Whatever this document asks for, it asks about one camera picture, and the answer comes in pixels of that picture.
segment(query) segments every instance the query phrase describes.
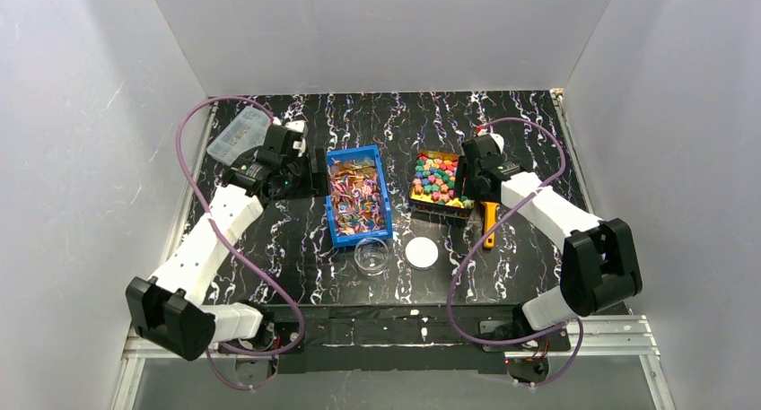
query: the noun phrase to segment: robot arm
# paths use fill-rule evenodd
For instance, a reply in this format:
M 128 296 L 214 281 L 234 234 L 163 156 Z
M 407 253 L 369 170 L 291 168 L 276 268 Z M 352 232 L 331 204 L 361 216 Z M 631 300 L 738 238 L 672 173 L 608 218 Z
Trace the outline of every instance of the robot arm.
M 324 149 L 307 152 L 302 121 L 267 129 L 264 144 L 239 157 L 223 177 L 210 206 L 182 244 L 144 280 L 127 287 L 136 333 L 192 361 L 212 343 L 252 338 L 262 314 L 245 303 L 201 305 L 228 255 L 216 238 L 214 219 L 233 245 L 271 201 L 328 194 Z
M 589 316 L 642 291 L 634 240 L 620 219 L 603 221 L 559 196 L 515 161 L 503 156 L 503 139 L 483 132 L 463 145 L 455 191 L 477 201 L 513 208 L 537 195 L 518 212 L 563 253 L 560 285 L 521 304 L 513 334 L 525 336 L 577 316 Z

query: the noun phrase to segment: gray wall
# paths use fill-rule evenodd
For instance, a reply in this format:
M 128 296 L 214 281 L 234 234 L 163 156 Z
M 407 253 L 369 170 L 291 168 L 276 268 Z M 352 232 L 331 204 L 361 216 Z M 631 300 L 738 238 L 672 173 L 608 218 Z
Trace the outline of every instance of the gray wall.
M 758 408 L 761 0 L 612 0 L 566 90 L 680 408 Z
M 0 96 L 0 408 L 107 408 L 204 92 L 154 0 L 0 0 Z
M 610 0 L 156 0 L 210 94 L 550 89 Z

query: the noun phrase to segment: table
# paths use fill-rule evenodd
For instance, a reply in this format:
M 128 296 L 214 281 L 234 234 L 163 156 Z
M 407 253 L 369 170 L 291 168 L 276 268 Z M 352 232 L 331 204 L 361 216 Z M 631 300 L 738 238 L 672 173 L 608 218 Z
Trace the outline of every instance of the table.
M 410 92 L 252 96 L 283 121 L 305 119 L 310 146 L 328 150 L 377 144 L 393 205 L 394 238 L 386 273 L 368 278 L 354 268 L 351 249 L 333 249 L 325 216 L 325 199 L 276 202 L 242 236 L 239 248 L 266 270 L 300 304 L 399 305 L 443 304 L 453 270 L 482 235 L 481 212 L 464 226 L 413 219 L 406 195 L 416 152 L 430 149 L 460 152 L 460 143 L 483 122 L 499 117 L 536 121 L 551 131 L 569 163 L 555 190 L 575 205 L 586 202 L 572 166 L 561 123 L 549 92 Z M 223 102 L 215 111 L 208 142 L 244 107 Z M 505 149 L 541 178 L 557 170 L 555 147 L 536 130 L 504 124 Z M 223 165 L 203 159 L 198 184 L 207 196 Z M 194 200 L 186 229 L 202 210 Z M 480 251 L 463 274 L 456 303 L 516 304 L 557 285 L 560 252 L 533 225 L 515 216 L 497 233 L 496 247 Z M 415 270 L 404 259 L 404 247 L 417 236 L 439 246 L 436 264 Z M 282 304 L 283 300 L 240 262 L 228 257 L 207 292 L 206 303 L 249 300 Z

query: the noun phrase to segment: blue tray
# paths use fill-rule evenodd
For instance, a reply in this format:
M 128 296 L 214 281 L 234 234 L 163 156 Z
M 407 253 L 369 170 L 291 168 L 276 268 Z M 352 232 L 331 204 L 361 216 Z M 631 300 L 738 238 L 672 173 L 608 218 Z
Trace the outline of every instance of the blue tray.
M 386 212 L 386 228 L 380 231 L 365 233 L 356 233 L 355 235 L 338 235 L 336 232 L 336 217 L 334 216 L 333 205 L 330 202 L 330 196 L 326 196 L 325 204 L 328 211 L 328 227 L 330 228 L 330 238 L 333 240 L 333 247 L 355 246 L 360 240 L 365 238 L 378 238 L 387 240 L 394 234 L 394 226 L 391 222 L 391 205 L 389 204 L 389 191 L 386 189 L 386 179 L 383 177 L 383 166 L 381 155 L 378 153 L 377 145 L 368 145 L 365 147 L 350 148 L 348 150 L 335 150 L 328 152 L 328 168 L 333 166 L 336 161 L 360 161 L 370 157 L 375 161 L 375 169 L 378 170 L 378 184 L 382 190 L 383 197 L 380 201 L 380 209 Z

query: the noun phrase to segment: yellow-orange tool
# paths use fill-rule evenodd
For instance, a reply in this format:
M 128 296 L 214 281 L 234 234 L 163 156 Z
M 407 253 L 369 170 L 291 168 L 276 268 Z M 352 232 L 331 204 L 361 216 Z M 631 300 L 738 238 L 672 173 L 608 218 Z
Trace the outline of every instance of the yellow-orange tool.
M 482 202 L 481 204 L 484 205 L 484 232 L 492 229 L 492 226 L 494 226 L 494 223 L 497 221 L 497 204 L 496 202 Z M 494 247 L 494 241 L 495 237 L 493 233 L 489 235 L 489 238 L 484 241 L 484 249 L 490 249 Z

